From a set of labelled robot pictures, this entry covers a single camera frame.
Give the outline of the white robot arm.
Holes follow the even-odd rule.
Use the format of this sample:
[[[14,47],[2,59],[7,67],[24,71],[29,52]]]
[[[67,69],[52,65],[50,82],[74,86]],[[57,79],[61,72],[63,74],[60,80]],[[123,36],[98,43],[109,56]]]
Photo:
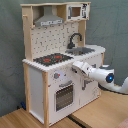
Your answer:
[[[108,91],[128,95],[128,77],[124,80],[122,86],[114,85],[114,70],[109,65],[102,65],[94,68],[87,62],[76,61],[72,65],[76,73],[85,80],[95,80],[99,85]]]

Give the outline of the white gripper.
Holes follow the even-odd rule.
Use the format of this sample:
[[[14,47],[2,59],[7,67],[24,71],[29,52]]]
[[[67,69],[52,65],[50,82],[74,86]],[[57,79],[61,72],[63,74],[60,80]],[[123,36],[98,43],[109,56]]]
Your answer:
[[[91,69],[92,66],[89,65],[87,62],[75,61],[72,64],[72,68],[82,77],[82,78],[89,78],[90,74],[92,73]]]

